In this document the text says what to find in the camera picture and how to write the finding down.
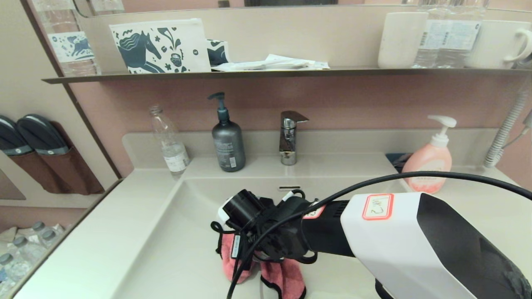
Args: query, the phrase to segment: faucet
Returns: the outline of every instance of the faucet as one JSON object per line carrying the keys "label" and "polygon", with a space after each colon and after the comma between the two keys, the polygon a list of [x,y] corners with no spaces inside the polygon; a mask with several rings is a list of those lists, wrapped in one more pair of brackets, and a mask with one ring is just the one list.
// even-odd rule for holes
{"label": "faucet", "polygon": [[279,140],[279,153],[281,163],[284,165],[294,165],[296,157],[296,125],[298,122],[305,122],[309,119],[295,111],[281,112],[281,138]]}

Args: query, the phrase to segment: pink towel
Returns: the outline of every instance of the pink towel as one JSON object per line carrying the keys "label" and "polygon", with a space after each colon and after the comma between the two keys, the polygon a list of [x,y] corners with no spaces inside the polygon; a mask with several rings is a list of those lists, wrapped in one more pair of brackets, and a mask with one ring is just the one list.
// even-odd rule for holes
{"label": "pink towel", "polygon": [[[227,279],[232,280],[235,269],[235,259],[231,258],[234,234],[222,235],[220,254],[222,256],[222,268]],[[251,276],[251,271],[244,271],[238,279],[241,284]],[[285,259],[282,263],[261,262],[261,281],[269,288],[273,288],[279,294],[279,299],[303,299],[306,295],[305,282],[295,260]]]}

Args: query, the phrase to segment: white mug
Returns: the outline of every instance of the white mug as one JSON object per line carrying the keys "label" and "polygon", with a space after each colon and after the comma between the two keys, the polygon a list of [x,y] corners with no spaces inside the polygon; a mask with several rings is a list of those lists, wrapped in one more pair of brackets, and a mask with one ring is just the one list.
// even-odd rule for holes
{"label": "white mug", "polygon": [[465,61],[469,68],[511,69],[532,54],[532,23],[484,21]]}
{"label": "white mug", "polygon": [[428,16],[426,12],[386,15],[379,51],[381,69],[409,69],[413,66]]}

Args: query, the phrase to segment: sink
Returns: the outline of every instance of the sink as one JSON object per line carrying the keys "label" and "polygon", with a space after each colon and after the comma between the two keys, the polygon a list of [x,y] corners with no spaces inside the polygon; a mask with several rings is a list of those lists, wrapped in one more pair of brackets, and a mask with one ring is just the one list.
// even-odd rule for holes
{"label": "sink", "polygon": [[[323,199],[370,178],[185,178],[174,189],[169,205],[113,298],[225,298],[230,282],[214,251],[218,234],[211,230],[210,223],[227,198],[246,188],[278,203],[289,188],[297,187],[305,191],[308,200]],[[356,192],[396,193],[404,192],[404,188],[398,181],[391,181]],[[315,264],[301,265],[301,269],[307,298],[379,299],[374,277],[357,259],[319,254]],[[233,298],[278,298],[260,283],[257,270],[236,287]]]}

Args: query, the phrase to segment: pink soap bottle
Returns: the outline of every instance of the pink soap bottle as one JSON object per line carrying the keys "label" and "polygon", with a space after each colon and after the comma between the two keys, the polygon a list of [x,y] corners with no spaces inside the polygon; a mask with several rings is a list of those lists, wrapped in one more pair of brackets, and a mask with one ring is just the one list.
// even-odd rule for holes
{"label": "pink soap bottle", "polygon": [[[420,148],[406,162],[403,172],[412,171],[450,171],[452,158],[447,144],[447,129],[456,127],[456,120],[441,115],[429,115],[429,119],[439,121],[442,131],[432,137],[429,144]],[[436,193],[445,183],[445,178],[416,177],[405,179],[406,183],[416,192]]]}

